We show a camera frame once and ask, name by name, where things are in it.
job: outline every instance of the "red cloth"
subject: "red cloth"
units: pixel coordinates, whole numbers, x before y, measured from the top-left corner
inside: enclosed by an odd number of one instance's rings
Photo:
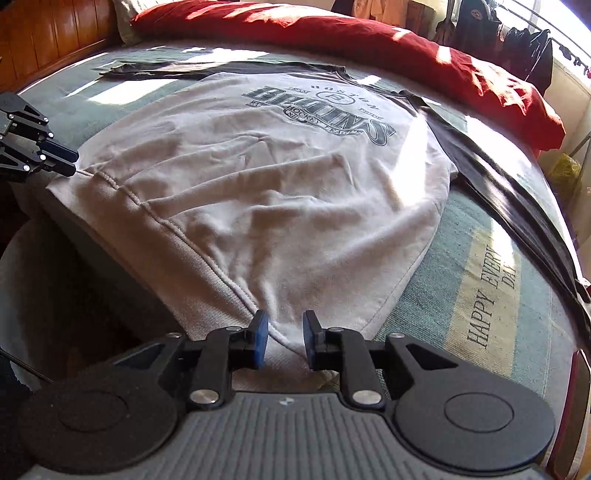
[[[373,20],[301,5],[183,0],[135,17],[143,37],[219,38],[329,54],[431,87],[512,132],[533,149],[560,148],[564,128],[530,83],[504,69]]]

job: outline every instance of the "window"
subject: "window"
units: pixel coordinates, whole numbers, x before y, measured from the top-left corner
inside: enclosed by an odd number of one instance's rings
[[[507,7],[520,17],[535,23],[536,16],[530,12],[528,8],[538,12],[540,9],[540,1],[543,0],[519,0],[519,3],[515,2],[514,0],[499,0],[497,3],[499,5],[503,5],[503,7]],[[534,30],[534,27],[528,25],[527,22],[523,21],[513,13],[504,10],[503,8],[497,7],[496,16],[508,27],[515,27],[518,30],[523,30],[524,28],[528,28],[530,31]]]
[[[591,68],[591,57],[589,57],[591,54],[591,32],[583,22],[560,0],[542,0],[540,16],[542,18],[537,19],[536,25],[540,28],[549,28],[553,38],[567,47],[573,56],[579,57],[585,65]],[[555,28],[544,19],[548,19]],[[575,66],[573,60],[565,58],[558,48],[554,49],[554,58],[577,77],[584,79],[587,85],[591,83],[585,75],[583,67]]]

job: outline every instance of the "white pillow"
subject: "white pillow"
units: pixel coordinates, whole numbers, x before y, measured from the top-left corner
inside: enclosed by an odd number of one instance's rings
[[[141,41],[141,37],[134,32],[129,22],[137,14],[160,4],[168,4],[177,0],[113,0],[117,14],[117,29],[123,43],[128,46]]]

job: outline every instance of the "metal screw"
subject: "metal screw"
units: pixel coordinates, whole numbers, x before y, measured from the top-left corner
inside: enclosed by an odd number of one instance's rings
[[[286,397],[279,401],[284,407],[289,407],[293,402],[295,402],[295,400],[291,397]]]
[[[220,395],[215,390],[202,388],[201,390],[195,390],[194,392],[191,392],[189,398],[193,403],[197,403],[199,405],[210,405],[217,402],[220,399]]]
[[[373,390],[359,390],[353,394],[353,400],[360,405],[375,405],[382,401],[382,395]]]

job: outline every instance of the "printed graphic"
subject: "printed graphic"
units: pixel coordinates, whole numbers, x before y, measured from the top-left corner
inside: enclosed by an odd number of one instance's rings
[[[353,97],[350,97],[344,93],[318,92],[316,96],[322,100],[327,100],[330,103],[335,103],[337,105],[352,105],[355,103],[355,99]]]
[[[511,376],[521,256],[496,222],[474,231],[456,297],[445,350],[495,373]]]
[[[243,96],[250,98],[248,106],[261,107],[277,105],[283,107],[283,113],[292,120],[320,127],[333,135],[360,135],[365,133],[368,138],[380,147],[388,142],[388,138],[396,133],[392,125],[381,122],[377,118],[366,118],[345,112],[334,105],[351,105],[355,103],[353,95],[341,91],[333,92],[332,88],[316,93],[316,97],[295,95],[287,90],[264,86]]]

